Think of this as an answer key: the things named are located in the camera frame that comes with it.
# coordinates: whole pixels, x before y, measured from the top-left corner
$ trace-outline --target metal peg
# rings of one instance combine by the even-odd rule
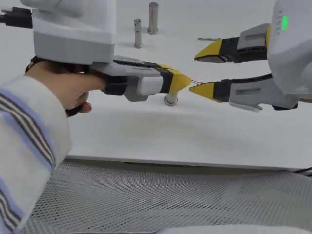
[[[147,32],[151,35],[158,34],[158,9],[159,5],[157,2],[153,1],[150,3]]]
[[[135,19],[135,48],[142,47],[142,22],[140,19]]]
[[[167,106],[175,106],[179,102],[177,98],[177,93],[174,94],[167,94],[164,98],[164,102]]]
[[[198,40],[218,41],[221,38],[198,38]]]
[[[197,85],[201,85],[201,84],[203,84],[203,82],[202,82],[202,81],[199,81],[199,80],[194,80],[194,79],[192,79],[192,80],[191,80],[191,82],[192,82],[192,83],[194,83],[194,84],[197,84]]]

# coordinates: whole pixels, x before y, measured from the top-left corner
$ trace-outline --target black cable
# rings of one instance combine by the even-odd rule
[[[26,8],[13,7],[12,12],[1,15],[0,22],[11,27],[33,28],[31,10]]]
[[[4,15],[0,15],[0,23],[5,23]]]
[[[306,168],[306,169],[301,169],[301,170],[298,170],[298,171],[294,171],[294,173],[303,173],[303,172],[307,172],[307,171],[310,171],[312,170],[312,167],[309,167],[309,168]]]

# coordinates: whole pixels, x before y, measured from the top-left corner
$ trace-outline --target hand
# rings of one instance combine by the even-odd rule
[[[25,74],[44,84],[58,98],[65,110],[74,109],[83,105],[81,113],[92,110],[86,102],[88,92],[104,90],[105,80],[94,75],[77,74],[81,72],[77,66],[77,73],[69,73],[60,63],[39,62],[32,66]]]
[[[308,100],[308,99],[301,99],[300,101],[307,102],[307,103],[312,103],[312,100]]]

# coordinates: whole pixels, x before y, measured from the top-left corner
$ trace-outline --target white surface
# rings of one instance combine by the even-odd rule
[[[11,6],[18,1],[3,0]],[[270,22],[273,0],[159,0],[160,34],[146,33],[146,0],[117,1],[116,54],[168,64],[203,81],[247,78],[269,72],[267,63],[208,64],[194,61],[207,42],[198,37],[228,38]],[[134,48],[135,18],[142,19],[143,48]],[[33,56],[31,33],[0,27],[3,79],[23,72]],[[312,105],[259,114],[211,102],[188,90],[179,105],[167,107],[164,95],[144,103],[93,92],[93,112],[70,119],[71,157],[214,165],[306,168],[312,166]]]
[[[196,226],[186,228],[172,228],[158,232],[157,234],[311,234],[308,231],[293,227],[266,227],[256,225],[215,225]]]

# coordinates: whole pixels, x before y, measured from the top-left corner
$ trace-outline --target striped sleeve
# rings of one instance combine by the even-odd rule
[[[70,148],[64,109],[43,84],[22,76],[0,86],[0,234],[23,228]]]

